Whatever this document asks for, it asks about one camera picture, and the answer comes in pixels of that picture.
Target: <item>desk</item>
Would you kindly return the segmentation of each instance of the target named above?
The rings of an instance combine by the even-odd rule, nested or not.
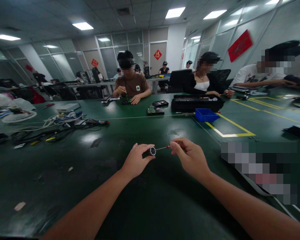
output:
[[[171,139],[186,137],[202,147],[210,169],[235,186],[282,211],[273,198],[258,195],[242,176],[220,157],[221,142],[248,142],[248,137],[222,137],[206,123],[171,112],[147,117],[146,108],[154,101],[171,103],[173,94],[151,95],[138,105],[121,101],[102,106],[98,100],[79,100],[87,118],[110,122],[100,131],[76,131],[57,143],[40,142],[13,149],[10,141],[0,145],[0,236],[40,237],[58,219],[119,170],[134,143],[166,146]],[[261,99],[281,108],[288,101]],[[257,134],[261,142],[298,142],[282,136],[281,129],[300,121],[300,114],[274,109],[253,101],[228,100],[221,115]],[[8,133],[25,126],[40,126],[56,113],[55,106],[19,124],[2,124]],[[284,116],[278,117],[267,112]],[[242,132],[224,118],[213,123],[223,134]],[[198,182],[187,175],[170,150],[158,151],[143,173],[122,191],[97,239],[249,239],[247,233],[223,206]],[[16,212],[19,202],[25,207]],[[286,208],[300,220],[292,206]]]
[[[158,81],[161,80],[169,80],[170,77],[165,77],[165,78],[149,78],[146,81],[148,82],[148,84],[150,82],[152,82],[152,92],[154,94],[158,94]],[[101,87],[101,86],[106,86],[106,91],[108,96],[112,96],[112,94],[110,94],[109,91],[109,86],[111,87],[111,92],[113,92],[113,85],[115,85],[116,81],[111,81],[111,82],[100,82],[100,83],[89,83],[89,84],[74,84],[74,85],[68,85],[70,88],[78,88],[78,87]]]

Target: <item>black case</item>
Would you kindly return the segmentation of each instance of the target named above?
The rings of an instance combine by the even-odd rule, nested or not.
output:
[[[217,101],[208,101],[200,99],[202,97],[217,98]],[[174,95],[171,102],[171,109],[173,112],[195,112],[196,108],[208,108],[213,112],[218,112],[225,103],[222,98],[216,95]]]

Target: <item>air vent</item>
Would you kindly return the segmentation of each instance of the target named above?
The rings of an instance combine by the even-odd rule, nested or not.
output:
[[[14,28],[14,27],[3,27],[5,30],[13,31],[13,32],[19,32],[21,29],[19,28]]]
[[[128,15],[130,15],[130,9],[129,8],[120,8],[120,9],[117,9],[117,12],[118,12],[119,16],[128,16]]]

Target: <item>white column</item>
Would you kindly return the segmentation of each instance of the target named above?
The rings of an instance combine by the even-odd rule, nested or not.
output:
[[[20,45],[19,48],[36,71],[45,75],[47,81],[53,79],[31,44]]]
[[[169,26],[166,61],[170,72],[179,70],[186,25],[186,23],[181,23]]]

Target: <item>black jacket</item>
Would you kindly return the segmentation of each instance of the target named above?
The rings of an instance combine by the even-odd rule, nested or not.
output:
[[[227,89],[226,86],[218,82],[217,78],[208,73],[207,77],[209,78],[210,86],[207,89],[207,92],[216,91],[219,94],[223,94]],[[194,74],[190,74],[189,78],[184,82],[183,91],[190,94],[205,94],[206,91],[202,91],[199,89],[195,89],[194,86],[197,84],[196,80],[194,80]]]

